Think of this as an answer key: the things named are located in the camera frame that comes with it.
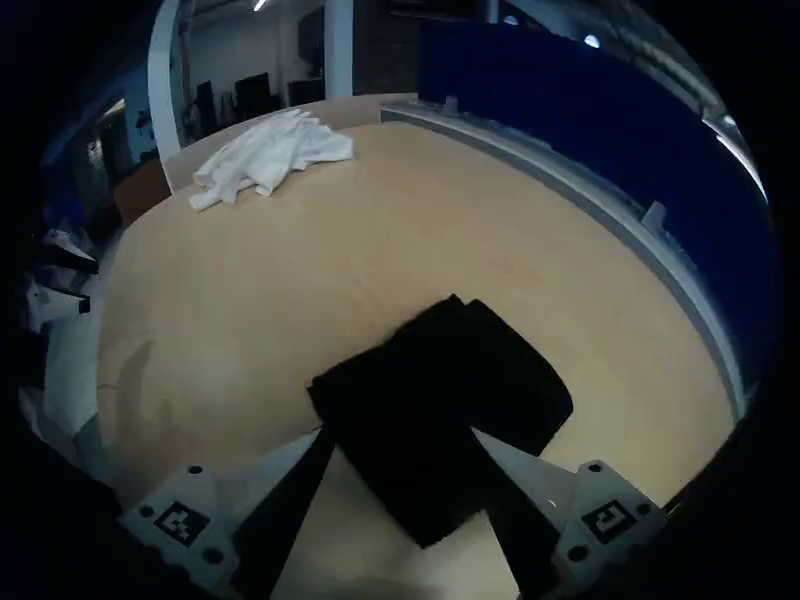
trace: wooden table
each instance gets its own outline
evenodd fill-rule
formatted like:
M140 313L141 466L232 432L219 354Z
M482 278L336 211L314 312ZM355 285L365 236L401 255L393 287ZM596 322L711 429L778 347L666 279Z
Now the wooden table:
M658 503L697 474L732 429L730 406L700 335L635 254L444 136L347 133L354 160L292 174L271 198L197 214L190 186L126 232L98 367L124 503L182 464L234 468L316 427L312 377L453 292L486 302L572 393L544 458L603 459ZM485 517L420 551L337 451L275 597L515 593Z

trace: blue panel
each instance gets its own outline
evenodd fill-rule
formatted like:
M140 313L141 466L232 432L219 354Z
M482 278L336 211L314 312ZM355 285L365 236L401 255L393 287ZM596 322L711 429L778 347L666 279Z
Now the blue panel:
M426 22L419 96L548 142L648 206L705 278L755 381L776 339L777 244L757 186L686 105L600 50L506 25Z

